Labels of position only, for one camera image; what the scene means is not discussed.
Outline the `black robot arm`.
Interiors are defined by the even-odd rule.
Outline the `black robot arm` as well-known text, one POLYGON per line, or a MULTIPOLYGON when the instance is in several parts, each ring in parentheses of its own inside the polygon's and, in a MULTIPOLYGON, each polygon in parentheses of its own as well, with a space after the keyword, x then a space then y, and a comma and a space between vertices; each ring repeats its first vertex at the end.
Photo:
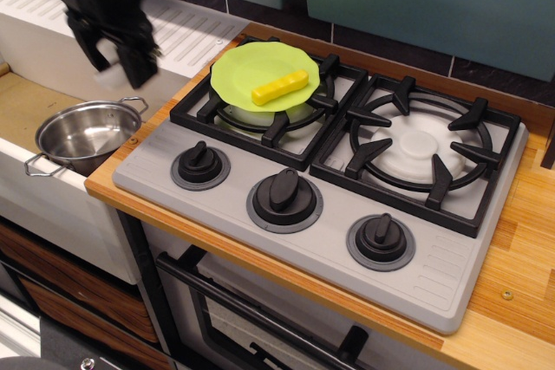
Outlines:
POLYGON ((158 46, 153 25, 141 8, 142 0, 61 0, 67 24, 93 67, 104 72, 112 67, 98 42, 115 46, 131 88, 141 88, 158 72, 158 46))

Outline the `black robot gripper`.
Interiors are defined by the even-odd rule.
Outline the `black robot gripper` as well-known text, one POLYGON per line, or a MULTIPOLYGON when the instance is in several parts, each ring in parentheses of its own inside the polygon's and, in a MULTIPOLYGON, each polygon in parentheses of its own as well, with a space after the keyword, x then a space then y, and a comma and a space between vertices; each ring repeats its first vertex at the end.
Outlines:
POLYGON ((153 27, 141 8, 142 0, 62 0, 68 25, 83 53, 97 71, 108 69, 108 60, 97 43, 108 39, 132 88, 141 88, 158 74, 158 46, 153 27))

